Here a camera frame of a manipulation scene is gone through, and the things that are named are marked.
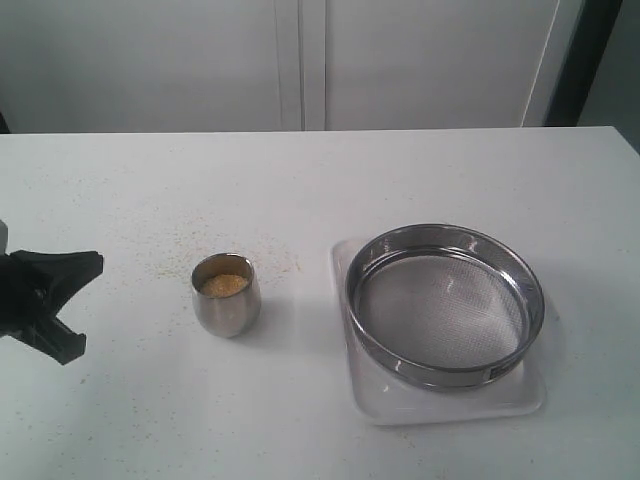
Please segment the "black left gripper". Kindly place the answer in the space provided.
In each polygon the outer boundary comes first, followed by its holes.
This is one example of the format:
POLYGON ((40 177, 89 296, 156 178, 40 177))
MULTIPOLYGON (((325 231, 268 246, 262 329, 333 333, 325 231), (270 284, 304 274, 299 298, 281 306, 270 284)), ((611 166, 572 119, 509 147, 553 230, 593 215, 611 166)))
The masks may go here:
POLYGON ((97 251, 13 252, 1 256, 1 335, 9 335, 60 365, 85 354, 87 337, 55 316, 103 273, 97 251))

